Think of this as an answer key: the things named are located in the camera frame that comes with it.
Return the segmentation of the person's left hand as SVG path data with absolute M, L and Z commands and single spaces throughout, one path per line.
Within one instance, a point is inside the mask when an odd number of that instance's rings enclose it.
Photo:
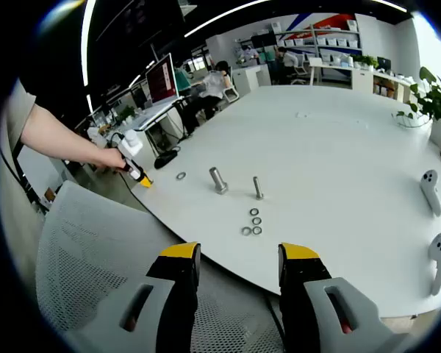
M 113 168 L 117 171 L 124 171 L 127 167 L 123 155 L 116 148 L 97 149 L 94 162 L 97 166 Z

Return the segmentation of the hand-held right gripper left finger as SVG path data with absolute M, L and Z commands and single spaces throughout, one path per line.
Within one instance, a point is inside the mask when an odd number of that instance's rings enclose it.
M 198 308 L 201 245 L 169 246 L 147 274 L 98 303 L 96 316 L 65 339 L 73 352 L 189 352 Z

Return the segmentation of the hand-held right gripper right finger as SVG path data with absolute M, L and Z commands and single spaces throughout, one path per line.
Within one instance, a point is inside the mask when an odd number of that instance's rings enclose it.
M 332 277 L 305 246 L 279 244 L 279 309 L 287 352 L 416 352 L 410 333 L 396 333 L 376 304 L 342 277 Z

